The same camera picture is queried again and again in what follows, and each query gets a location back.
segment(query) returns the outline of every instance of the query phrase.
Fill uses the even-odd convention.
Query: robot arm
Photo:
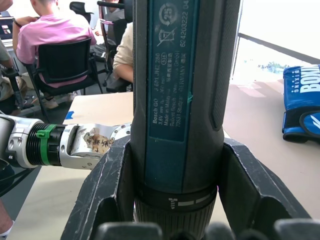
[[[15,167],[61,166],[92,170],[131,124],[46,124],[39,119],[0,115],[0,159]]]

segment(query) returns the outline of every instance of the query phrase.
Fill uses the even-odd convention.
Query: chair back
[[[116,46],[121,44],[122,37],[127,28],[127,23],[126,19],[119,19],[113,22],[113,33]]]
[[[69,5],[70,10],[74,11],[76,14],[84,16],[84,18],[90,24],[91,21],[91,12],[86,12],[85,3],[80,1],[72,1]]]
[[[40,45],[37,73],[47,84],[68,82],[89,75],[91,38],[76,42]]]

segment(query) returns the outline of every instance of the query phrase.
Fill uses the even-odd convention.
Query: table
[[[115,126],[133,119],[133,93],[77,96],[63,124]],[[59,240],[89,171],[42,167],[7,240]],[[228,224],[217,197],[211,221]]]
[[[271,169],[313,217],[320,219],[320,146],[283,140],[283,80],[229,86],[223,128]]]

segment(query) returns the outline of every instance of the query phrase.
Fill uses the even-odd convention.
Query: boxing glove
[[[320,143],[320,65],[286,68],[283,84],[283,139]]]

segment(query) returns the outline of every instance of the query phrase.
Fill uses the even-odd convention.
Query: blue tape
[[[74,111],[69,111],[66,116],[65,116],[65,120],[70,120],[70,119],[74,119],[72,117],[72,115],[74,114],[75,112]]]

